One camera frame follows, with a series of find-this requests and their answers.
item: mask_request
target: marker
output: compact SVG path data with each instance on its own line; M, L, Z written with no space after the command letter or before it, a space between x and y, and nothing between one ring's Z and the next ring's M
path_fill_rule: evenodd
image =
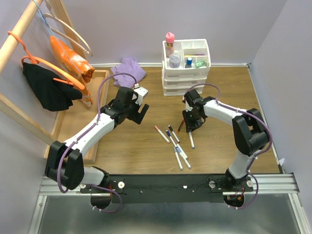
M194 141L193 141L193 137L192 137L192 133L191 132L189 132L189 137L190 137L192 149L195 149Z
M168 125L168 128L170 129L170 131L172 132L172 134L175 136L176 141L177 141L178 143L180 143L180 140L179 140L179 138L177 138L176 133L174 132L174 130L172 129L172 127L171 127L170 125Z
M179 164L179 168L180 168L181 171L183 171L183 167L182 167L179 155L177 154L177 151L176 151L175 147L174 147L174 152L175 152L175 157L176 157L177 163Z
M182 150L182 147L181 147L179 144L176 144L176 146L179 148L179 150L180 150L181 153L183 154L183 157L184 157L185 159L188 159L186 153Z
M181 124L180 124L180 126L179 126L179 128L178 128L178 130L177 130L177 133L180 132L181 128L183 127L183 124L184 124L184 120L182 120L182 122L181 122Z
M168 137L170 138L172 144L173 144L175 147L177 147L175 141L172 139L172 136L170 135L170 133L169 133L168 130L166 130L166 133L167 133Z
M162 138L165 139L166 142L170 143L170 141L168 140L168 138L159 130L159 128L157 128L157 126L155 125L154 128L156 129L156 131L159 132L159 134L162 136Z
M177 148L176 150L179 152L180 155L182 154L179 148ZM191 165L189 164L189 162L188 162L183 156L181 156L181 158L182 158L183 161L185 162L186 166L187 166L189 169L191 169L192 167L191 167Z

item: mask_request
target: orange hanger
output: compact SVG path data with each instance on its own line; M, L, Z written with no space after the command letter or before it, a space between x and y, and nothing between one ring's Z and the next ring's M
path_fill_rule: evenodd
M15 39L18 40L19 43L21 43L21 45L23 46L24 51L28 54L27 56L24 56L21 59L22 64L24 63L25 59L29 59L32 64L38 64L38 63L42 62L43 64L47 65L48 67L51 67L53 70L55 70L55 71L59 72L60 74L62 74L69 82L65 81L65 80L62 80L62 79L58 79L58 78L53 78L53 80L56 80L56 81L59 81L59 82L62 82L62 83L66 83L66 84L75 85L75 86L77 86L81 90L83 90L85 88L85 86L81 82L79 82L77 79L72 77L67 72L65 72L62 69L56 67L55 65L49 63L46 60L43 60L41 58L32 56L31 53L26 49L26 46L25 46L24 42L17 35L12 33L11 31L9 31L8 34L14 36Z

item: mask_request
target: purple cloth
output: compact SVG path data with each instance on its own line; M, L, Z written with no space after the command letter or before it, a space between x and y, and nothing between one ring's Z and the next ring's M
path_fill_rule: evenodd
M134 61L133 58L123 58L121 64L116 67L111 68L114 74L119 72L126 72L133 75L137 82L139 83L146 75L146 72L139 66L139 64ZM114 77L114 85L118 87L128 87L132 88L134 85L134 81L130 76L126 75L118 75Z

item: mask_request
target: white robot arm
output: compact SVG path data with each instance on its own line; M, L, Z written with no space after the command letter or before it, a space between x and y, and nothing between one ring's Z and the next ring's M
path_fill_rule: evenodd
M103 185L106 172L95 167L83 167L83 158L95 143L126 118L140 124L149 108L145 104L141 112L138 112L147 94L148 90L143 87L136 86L134 90L120 87L116 98L100 109L99 117L97 115L79 133L64 143L55 141L50 146L45 175L57 181L61 156L70 148L66 155L67 162L62 163L62 186L72 190L80 184Z
M186 131L194 131L207 117L217 118L233 127L235 144L238 148L233 164L225 173L225 184L229 189L240 186L247 177L254 155L268 143L269 136L264 126L255 118L239 113L237 108L226 105L213 97L202 98L196 90L184 95L186 110L182 112ZM241 110L262 120L257 109Z

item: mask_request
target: metal sheet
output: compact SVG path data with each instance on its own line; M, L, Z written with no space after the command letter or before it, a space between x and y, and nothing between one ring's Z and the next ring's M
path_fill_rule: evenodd
M115 214L93 211L89 197L47 199L40 234L298 234L289 196L259 195L234 210L220 203L125 204Z

